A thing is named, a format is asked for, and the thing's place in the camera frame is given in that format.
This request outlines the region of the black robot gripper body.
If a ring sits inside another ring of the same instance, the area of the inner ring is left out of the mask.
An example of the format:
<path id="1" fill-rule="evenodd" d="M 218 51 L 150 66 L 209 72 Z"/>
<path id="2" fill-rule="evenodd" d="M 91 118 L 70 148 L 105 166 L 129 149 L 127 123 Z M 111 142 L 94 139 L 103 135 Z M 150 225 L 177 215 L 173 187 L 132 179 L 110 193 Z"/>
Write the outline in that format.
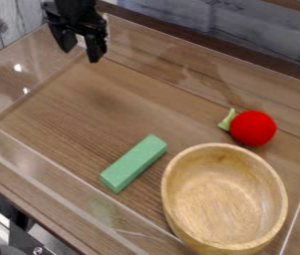
<path id="1" fill-rule="evenodd" d="M 69 32 L 109 37 L 107 20 L 97 11 L 97 0 L 45 0 L 42 7 L 57 39 Z"/>

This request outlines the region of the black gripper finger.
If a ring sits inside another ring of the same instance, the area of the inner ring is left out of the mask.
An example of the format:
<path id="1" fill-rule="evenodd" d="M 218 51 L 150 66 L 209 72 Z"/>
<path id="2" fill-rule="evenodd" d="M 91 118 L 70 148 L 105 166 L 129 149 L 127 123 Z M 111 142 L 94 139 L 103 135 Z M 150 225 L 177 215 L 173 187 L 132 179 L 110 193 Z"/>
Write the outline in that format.
<path id="1" fill-rule="evenodd" d="M 75 33 L 65 25 L 50 23 L 49 27 L 59 48 L 69 53 L 78 44 Z"/>
<path id="2" fill-rule="evenodd" d="M 107 34 L 89 34 L 85 36 L 86 52 L 91 63 L 98 63 L 107 53 Z"/>

